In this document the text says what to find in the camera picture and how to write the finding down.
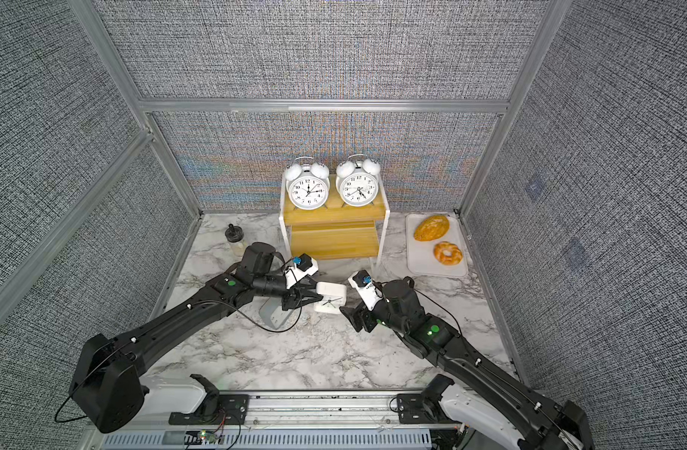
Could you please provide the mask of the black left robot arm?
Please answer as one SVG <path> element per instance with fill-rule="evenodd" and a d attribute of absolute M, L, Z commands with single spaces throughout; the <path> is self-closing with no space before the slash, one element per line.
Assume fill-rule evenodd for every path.
<path fill-rule="evenodd" d="M 263 242 L 244 251 L 240 262 L 207 281 L 170 311 L 116 337 L 98 334 L 83 345 L 69 396 L 101 433 L 121 429 L 145 403 L 140 379 L 150 367 L 188 337 L 234 314 L 257 296 L 281 299 L 283 309 L 322 300 L 313 278 L 318 264 L 303 253 L 273 269 L 279 252 Z"/>

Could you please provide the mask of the grey rectangular digital clock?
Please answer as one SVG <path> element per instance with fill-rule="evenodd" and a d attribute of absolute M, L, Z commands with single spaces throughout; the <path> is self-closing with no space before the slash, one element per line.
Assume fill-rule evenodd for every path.
<path fill-rule="evenodd" d="M 266 299 L 259 309 L 264 327 L 274 331 L 283 330 L 293 314 L 294 311 L 283 310 L 281 299 L 273 297 Z"/>

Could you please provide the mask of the white twin-bell alarm clock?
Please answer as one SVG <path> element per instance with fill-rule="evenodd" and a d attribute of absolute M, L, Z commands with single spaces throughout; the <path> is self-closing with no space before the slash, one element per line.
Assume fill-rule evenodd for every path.
<path fill-rule="evenodd" d="M 381 165 L 366 154 L 354 154 L 336 168 L 335 186 L 345 204 L 363 207 L 379 193 Z"/>

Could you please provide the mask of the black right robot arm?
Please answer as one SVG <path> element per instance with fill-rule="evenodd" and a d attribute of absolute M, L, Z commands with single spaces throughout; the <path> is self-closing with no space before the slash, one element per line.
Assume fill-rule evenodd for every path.
<path fill-rule="evenodd" d="M 559 404 L 517 381 L 489 361 L 461 330 L 427 313 L 410 277 L 374 281 L 359 271 L 349 279 L 361 300 L 341 307 L 354 330 L 390 329 L 415 356 L 440 369 L 407 414 L 429 421 L 461 422 L 504 449 L 592 449 L 586 412 L 576 403 Z"/>

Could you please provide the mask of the white cube digital clock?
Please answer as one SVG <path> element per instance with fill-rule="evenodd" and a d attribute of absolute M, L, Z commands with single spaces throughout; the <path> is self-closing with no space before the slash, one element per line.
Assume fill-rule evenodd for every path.
<path fill-rule="evenodd" d="M 322 296 L 322 299 L 314 304 L 316 312 L 341 313 L 340 308 L 345 306 L 347 300 L 347 287 L 345 285 L 321 281 L 316 285 L 316 293 Z"/>

